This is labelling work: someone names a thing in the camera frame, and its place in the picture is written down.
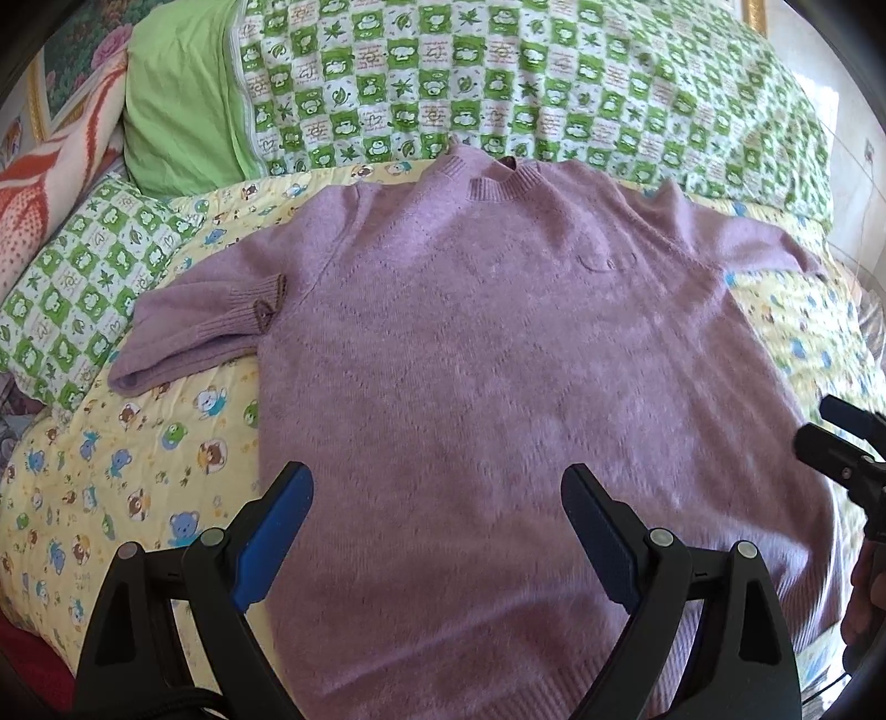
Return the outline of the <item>right hand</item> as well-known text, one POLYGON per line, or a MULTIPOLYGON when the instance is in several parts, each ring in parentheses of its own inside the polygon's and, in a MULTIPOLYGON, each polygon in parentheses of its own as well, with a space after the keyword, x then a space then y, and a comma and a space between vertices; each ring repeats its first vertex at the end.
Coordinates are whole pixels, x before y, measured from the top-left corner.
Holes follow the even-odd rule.
POLYGON ((852 571, 852 595, 841 623, 842 640, 854 645, 868 631, 875 631, 874 615, 884 609, 884 574, 873 573, 878 543, 865 542, 852 571))

